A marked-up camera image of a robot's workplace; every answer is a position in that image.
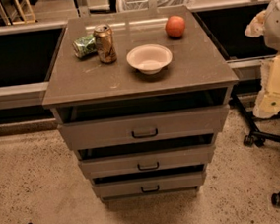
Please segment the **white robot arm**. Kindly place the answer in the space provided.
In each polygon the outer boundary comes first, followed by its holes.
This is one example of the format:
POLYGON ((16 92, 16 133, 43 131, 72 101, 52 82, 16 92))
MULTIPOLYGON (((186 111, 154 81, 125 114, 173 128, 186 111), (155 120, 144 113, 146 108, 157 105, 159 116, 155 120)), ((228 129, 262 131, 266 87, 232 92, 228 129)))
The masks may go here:
POLYGON ((261 37, 265 46, 276 51, 261 61, 261 90, 253 108, 256 117, 271 118, 280 112, 280 0, 271 0, 266 10, 252 18, 245 29, 247 37, 261 37))

